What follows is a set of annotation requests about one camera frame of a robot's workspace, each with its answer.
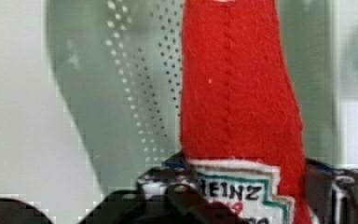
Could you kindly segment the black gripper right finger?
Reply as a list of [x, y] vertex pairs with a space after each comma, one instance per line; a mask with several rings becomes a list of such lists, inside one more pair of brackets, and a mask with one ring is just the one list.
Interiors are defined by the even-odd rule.
[[307, 159], [305, 198], [312, 224], [358, 224], [358, 169]]

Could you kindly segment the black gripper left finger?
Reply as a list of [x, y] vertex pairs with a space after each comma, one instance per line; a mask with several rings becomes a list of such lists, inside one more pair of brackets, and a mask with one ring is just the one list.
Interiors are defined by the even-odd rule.
[[202, 195], [195, 170], [179, 152], [140, 175], [135, 190], [107, 196], [79, 224], [244, 224]]

